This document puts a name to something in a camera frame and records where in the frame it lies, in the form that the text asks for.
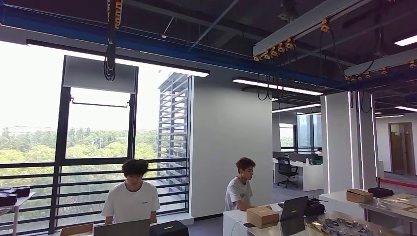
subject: brown cardboard box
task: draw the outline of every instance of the brown cardboard box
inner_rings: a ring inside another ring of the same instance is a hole
[[[72,236],[72,235],[92,235],[93,224],[79,225],[73,227],[63,228],[60,236]]]
[[[246,210],[246,220],[252,225],[263,229],[278,224],[279,215],[266,207],[255,207]]]
[[[366,203],[374,200],[374,195],[359,189],[346,190],[346,200],[354,203]]]

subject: floor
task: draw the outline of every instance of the floor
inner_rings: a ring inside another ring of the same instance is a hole
[[[385,173],[385,179],[394,181],[415,183],[417,184],[417,177],[400,176],[392,173]],[[417,195],[417,188],[409,188],[394,184],[381,183],[382,188],[391,189],[395,194],[408,193]],[[302,197],[308,195],[309,197],[316,197],[323,194],[323,190],[315,190],[310,192],[303,192],[302,187],[288,188],[273,185],[272,200],[275,203],[285,201],[287,199]],[[223,235],[223,217],[217,217],[208,220],[194,221],[194,225],[188,226],[190,236],[222,236]]]

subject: short black hair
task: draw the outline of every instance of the short black hair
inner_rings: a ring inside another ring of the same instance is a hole
[[[236,162],[236,167],[238,168],[238,173],[239,170],[246,170],[249,167],[255,167],[256,164],[254,161],[252,161],[251,159],[247,158],[247,157],[242,157],[241,159],[239,159],[238,162]]]
[[[143,176],[148,172],[148,162],[143,159],[127,160],[121,167],[124,176]]]

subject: open laptop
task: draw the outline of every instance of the open laptop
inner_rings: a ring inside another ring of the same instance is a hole
[[[308,196],[286,200],[282,207],[281,221],[303,218],[307,207]]]
[[[94,236],[149,236],[150,220],[138,220],[94,227]]]

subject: dark ceiling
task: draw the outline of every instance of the dark ceiling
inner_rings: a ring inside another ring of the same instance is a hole
[[[77,20],[88,20],[97,23],[107,21],[107,5],[104,0],[85,0],[82,4],[74,4],[71,0],[3,0],[5,4],[34,9],[46,13],[59,14]],[[272,32],[288,24],[278,17],[284,12],[284,0],[240,0],[200,41],[198,47],[216,48],[252,57],[252,47]],[[122,21],[120,30],[135,33],[152,33],[161,35],[165,30],[166,40],[176,40],[191,45],[215,21],[215,19],[231,4],[232,0],[123,0]],[[298,15],[311,10],[324,0],[293,0]],[[376,58],[393,55],[415,48],[416,45],[400,47],[395,41],[417,32],[415,14],[416,0],[373,0],[331,22],[337,55],[341,67],[361,64]],[[379,22],[383,25],[381,45],[376,49]],[[286,65],[291,70],[309,74],[323,75],[331,79],[344,80],[335,62],[332,37],[324,33],[322,38],[323,59],[320,63],[319,53],[305,56],[320,47],[320,34],[316,30],[297,40],[297,53],[281,59],[293,62]],[[352,37],[343,43],[341,39]],[[384,114],[404,113],[393,109],[394,105],[417,105],[417,73],[409,73],[407,82],[392,82],[388,79],[364,83],[361,89],[374,93],[376,108]],[[338,92],[333,89],[297,85],[302,89],[320,90],[324,93]],[[318,97],[285,93],[286,103],[305,104],[316,102]]]

